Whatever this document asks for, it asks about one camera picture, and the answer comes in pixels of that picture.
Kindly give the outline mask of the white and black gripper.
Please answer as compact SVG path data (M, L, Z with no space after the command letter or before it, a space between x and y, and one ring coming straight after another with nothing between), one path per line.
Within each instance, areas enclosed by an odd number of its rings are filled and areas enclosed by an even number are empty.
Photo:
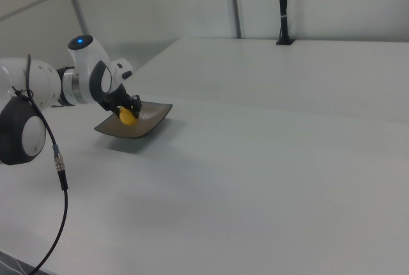
M114 60L109 65L111 87L103 100L106 109L120 119L121 107L129 108L134 118L138 119L142 103L139 95L130 96L123 83L134 74L133 66L124 58Z

